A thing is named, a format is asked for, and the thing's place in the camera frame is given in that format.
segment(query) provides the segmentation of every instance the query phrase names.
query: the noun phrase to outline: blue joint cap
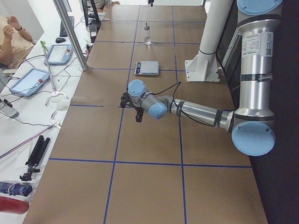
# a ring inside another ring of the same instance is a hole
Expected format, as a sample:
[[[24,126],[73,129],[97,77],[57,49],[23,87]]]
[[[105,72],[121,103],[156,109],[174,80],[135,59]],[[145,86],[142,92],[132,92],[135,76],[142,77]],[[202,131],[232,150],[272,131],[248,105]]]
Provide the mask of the blue joint cap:
[[[135,79],[128,85],[128,93],[132,97],[138,97],[143,94],[146,90],[146,86],[140,79]]]
[[[237,0],[238,9],[246,15],[262,15],[278,7],[283,0]]]
[[[166,112],[167,112],[167,107],[163,103],[156,103],[150,107],[148,114],[152,118],[158,120],[161,117],[163,117],[164,114],[166,114]]]
[[[268,125],[262,122],[245,121],[234,127],[232,140],[240,152],[260,156],[273,149],[275,134]]]

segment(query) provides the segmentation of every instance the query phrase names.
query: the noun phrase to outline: black band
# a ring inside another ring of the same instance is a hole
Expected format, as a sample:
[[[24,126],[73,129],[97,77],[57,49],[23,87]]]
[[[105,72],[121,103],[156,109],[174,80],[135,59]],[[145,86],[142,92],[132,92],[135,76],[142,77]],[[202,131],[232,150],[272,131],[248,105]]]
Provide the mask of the black band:
[[[21,26],[21,28],[20,29],[15,29],[15,30],[17,30],[17,31],[20,31],[20,30],[22,30],[23,29],[23,27]]]
[[[257,81],[259,82],[265,82],[265,81],[271,81],[273,80],[272,73],[268,74],[241,74],[240,81]]]
[[[223,110],[217,109],[214,124],[213,124],[214,127],[219,127],[220,126],[222,112],[223,112]]]
[[[239,22],[237,27],[241,27],[247,23],[260,21],[260,20],[281,20],[281,16],[277,14],[266,14],[266,15],[254,16]]]
[[[181,117],[182,107],[184,105],[185,100],[181,100],[177,106],[177,116]]]
[[[241,120],[255,120],[255,121],[274,120],[274,116],[258,117],[258,116],[245,116],[245,115],[239,115],[239,114],[235,114],[235,118],[238,118]]]
[[[215,51],[214,53],[208,54],[208,53],[202,52],[200,49],[199,49],[199,51],[200,51],[201,53],[203,53],[204,55],[213,55],[213,54],[216,53],[216,51]]]
[[[232,131],[233,131],[234,118],[235,118],[235,112],[233,113],[232,119],[230,120],[230,124],[229,124],[229,127],[228,127],[228,133],[232,133]]]

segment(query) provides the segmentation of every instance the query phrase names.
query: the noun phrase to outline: gray chair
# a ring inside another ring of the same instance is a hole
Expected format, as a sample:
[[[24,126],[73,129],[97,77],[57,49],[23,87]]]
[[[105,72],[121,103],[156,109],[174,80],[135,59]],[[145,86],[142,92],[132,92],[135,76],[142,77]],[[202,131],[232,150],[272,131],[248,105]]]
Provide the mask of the gray chair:
[[[9,69],[7,65],[1,63],[0,70],[2,70],[2,76],[5,78],[12,77],[14,73],[17,71],[17,69]]]

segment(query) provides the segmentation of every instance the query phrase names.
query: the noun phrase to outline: wristband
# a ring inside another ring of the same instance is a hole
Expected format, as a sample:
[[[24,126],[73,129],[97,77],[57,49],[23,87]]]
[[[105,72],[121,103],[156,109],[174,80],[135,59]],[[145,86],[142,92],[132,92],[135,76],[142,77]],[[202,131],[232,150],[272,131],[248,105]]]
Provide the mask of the wristband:
[[[17,30],[17,31],[21,31],[21,30],[26,30],[26,29],[24,29],[24,28],[21,26],[20,29],[15,29],[15,30]]]

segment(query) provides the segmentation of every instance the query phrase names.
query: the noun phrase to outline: keyboard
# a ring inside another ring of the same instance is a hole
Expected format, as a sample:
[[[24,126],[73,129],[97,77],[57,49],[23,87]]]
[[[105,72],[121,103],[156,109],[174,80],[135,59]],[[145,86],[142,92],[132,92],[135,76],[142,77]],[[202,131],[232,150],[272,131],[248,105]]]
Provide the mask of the keyboard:
[[[69,15],[69,20],[70,20],[70,22],[71,22],[71,25],[74,27],[74,22],[75,22],[75,18],[74,18],[74,16]],[[60,23],[60,33],[59,33],[59,36],[60,36],[60,37],[65,37],[65,36],[67,36],[67,32],[66,32],[66,29],[65,29],[65,27],[64,27],[64,25],[63,25],[63,23],[62,23],[62,21],[61,21],[61,23]]]

